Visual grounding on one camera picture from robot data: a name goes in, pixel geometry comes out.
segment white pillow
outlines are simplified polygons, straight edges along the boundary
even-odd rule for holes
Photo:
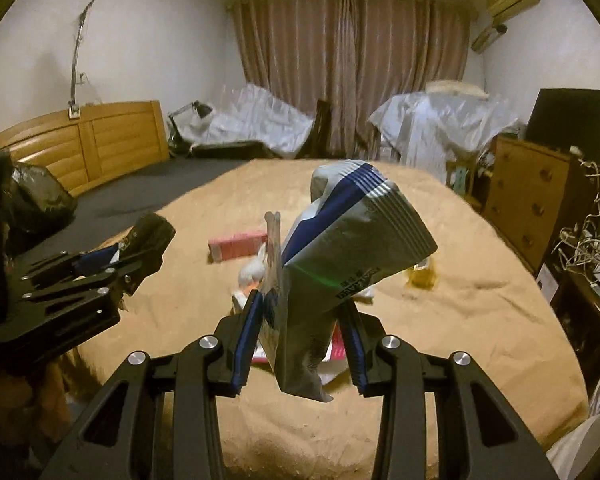
[[[453,95],[470,95],[480,99],[488,99],[487,94],[482,88],[471,83],[462,81],[454,81],[453,79],[443,79],[439,81],[429,81],[425,86],[427,94],[453,94]]]

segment white wall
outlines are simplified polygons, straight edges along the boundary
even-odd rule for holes
[[[89,0],[17,0],[0,22],[0,131],[67,108],[77,17]],[[225,77],[225,0],[97,0],[78,102],[160,99],[163,113],[215,95]]]
[[[541,88],[600,89],[600,25],[582,0],[541,0],[484,53],[486,91],[527,121]]]
[[[229,15],[226,21],[226,43],[224,51],[224,84],[227,91],[237,90],[246,85],[242,59],[235,36],[234,20]]]
[[[476,54],[471,50],[471,44],[480,33],[480,28],[476,22],[471,24],[469,30],[469,52],[466,56],[466,66],[462,81],[479,86],[484,90],[484,57],[482,54]]]

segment wooden headboard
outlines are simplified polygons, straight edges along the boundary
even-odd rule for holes
[[[74,196],[169,158],[158,101],[85,106],[16,124],[0,133],[11,160],[46,166]]]

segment red box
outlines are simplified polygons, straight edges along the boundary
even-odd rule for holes
[[[209,252],[214,263],[253,256],[258,254],[260,247],[267,241],[267,233],[256,231],[240,233],[227,238],[212,238],[209,240]]]

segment small yellow bottle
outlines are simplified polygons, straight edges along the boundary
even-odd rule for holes
[[[433,288],[438,279],[432,256],[425,258],[419,264],[405,270],[404,273],[407,275],[408,279],[406,286],[415,286],[427,290]]]

